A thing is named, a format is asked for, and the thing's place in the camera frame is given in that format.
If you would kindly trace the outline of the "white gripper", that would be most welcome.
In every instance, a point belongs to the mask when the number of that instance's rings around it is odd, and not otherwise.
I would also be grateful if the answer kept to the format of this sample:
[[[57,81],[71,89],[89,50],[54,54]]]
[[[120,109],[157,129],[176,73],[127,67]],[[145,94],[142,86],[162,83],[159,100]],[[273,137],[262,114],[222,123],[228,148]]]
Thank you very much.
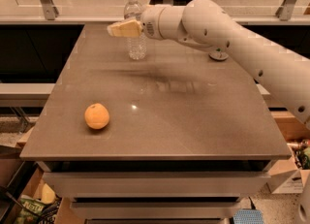
[[[164,40],[167,29],[165,17],[166,5],[150,5],[141,14],[140,22],[135,19],[126,19],[108,26],[108,33],[112,37],[136,38],[143,33],[147,38]]]

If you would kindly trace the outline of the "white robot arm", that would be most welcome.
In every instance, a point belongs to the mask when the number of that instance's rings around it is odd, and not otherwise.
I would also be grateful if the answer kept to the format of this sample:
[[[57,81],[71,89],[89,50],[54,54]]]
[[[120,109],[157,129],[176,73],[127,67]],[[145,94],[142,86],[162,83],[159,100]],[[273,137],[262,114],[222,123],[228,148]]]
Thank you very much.
[[[242,27],[211,0],[193,0],[185,6],[149,5],[140,19],[115,22],[108,33],[173,40],[201,51],[220,48],[310,128],[310,60]]]

